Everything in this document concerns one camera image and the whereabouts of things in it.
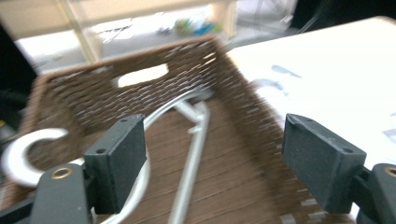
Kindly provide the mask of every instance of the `white plastic hook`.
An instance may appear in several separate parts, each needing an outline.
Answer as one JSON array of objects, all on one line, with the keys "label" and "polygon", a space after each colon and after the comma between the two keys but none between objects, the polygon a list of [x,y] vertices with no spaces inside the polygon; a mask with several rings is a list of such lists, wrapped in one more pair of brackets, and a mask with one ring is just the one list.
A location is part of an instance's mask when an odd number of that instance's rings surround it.
[{"label": "white plastic hook", "polygon": [[67,135],[66,129],[49,128],[18,138],[6,148],[3,154],[1,162],[5,174],[20,185],[36,187],[44,171],[36,169],[28,161],[30,146],[40,140],[56,140],[65,135]]}]

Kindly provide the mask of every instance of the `brown woven basket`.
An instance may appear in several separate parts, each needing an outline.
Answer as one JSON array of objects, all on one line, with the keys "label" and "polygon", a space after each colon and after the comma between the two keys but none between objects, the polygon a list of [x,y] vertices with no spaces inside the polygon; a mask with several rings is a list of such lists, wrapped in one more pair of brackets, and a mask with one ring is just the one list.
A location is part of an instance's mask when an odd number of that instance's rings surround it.
[{"label": "brown woven basket", "polygon": [[[116,120],[135,113],[147,116],[186,91],[210,88],[215,95],[206,101],[211,117],[187,223],[352,222],[322,212],[283,163],[283,133],[271,108],[257,98],[225,53],[209,36],[41,76],[21,134],[53,127],[65,128],[69,135],[36,144],[30,161],[45,170],[81,157]],[[116,77],[163,63],[169,68],[163,77],[124,88],[112,84]],[[146,132],[151,177],[145,197],[125,223],[167,221],[191,127],[171,111]],[[2,207],[29,191],[8,181]]]}]

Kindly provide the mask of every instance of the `silver metal bar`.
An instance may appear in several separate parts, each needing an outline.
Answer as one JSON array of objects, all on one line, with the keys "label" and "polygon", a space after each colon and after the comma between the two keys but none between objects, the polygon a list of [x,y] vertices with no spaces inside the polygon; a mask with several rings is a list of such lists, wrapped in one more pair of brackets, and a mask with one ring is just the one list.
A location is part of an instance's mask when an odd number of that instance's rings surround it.
[{"label": "silver metal bar", "polygon": [[175,110],[177,110],[180,114],[184,115],[191,122],[197,123],[199,122],[198,116],[200,115],[195,111],[195,108],[187,102],[180,102],[178,105],[175,105]]},{"label": "silver metal bar", "polygon": [[210,112],[204,102],[198,103],[197,111],[201,113],[198,124],[195,126],[195,134],[192,138],[190,152],[178,186],[177,196],[174,201],[169,224],[181,224],[187,215],[190,197],[195,183],[195,177],[201,161],[201,155],[205,144],[206,131],[209,123]]},{"label": "silver metal bar", "polygon": [[211,97],[213,92],[211,90],[202,90],[202,91],[188,91],[182,95],[179,95],[177,98],[172,101],[166,103],[165,105],[158,108],[156,111],[152,112],[149,116],[147,116],[144,120],[145,130],[151,126],[151,124],[157,120],[161,115],[163,115],[166,111],[178,105],[180,102],[184,102],[190,100],[192,98],[197,98],[201,101]]}]

